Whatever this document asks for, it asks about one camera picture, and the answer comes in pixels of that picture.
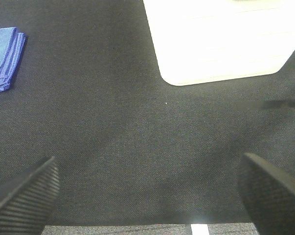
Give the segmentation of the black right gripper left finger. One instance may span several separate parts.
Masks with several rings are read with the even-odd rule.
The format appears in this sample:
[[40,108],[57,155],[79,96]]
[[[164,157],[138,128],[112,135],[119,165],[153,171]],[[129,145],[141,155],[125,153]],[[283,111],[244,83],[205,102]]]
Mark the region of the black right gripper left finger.
[[44,158],[0,186],[0,235],[40,235],[55,208],[60,177]]

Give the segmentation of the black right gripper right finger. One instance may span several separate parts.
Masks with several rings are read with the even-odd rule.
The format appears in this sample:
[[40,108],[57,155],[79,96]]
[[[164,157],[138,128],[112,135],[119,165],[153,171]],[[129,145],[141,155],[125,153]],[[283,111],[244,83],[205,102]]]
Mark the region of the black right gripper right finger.
[[261,235],[295,235],[295,178],[265,159],[245,153],[238,191]]

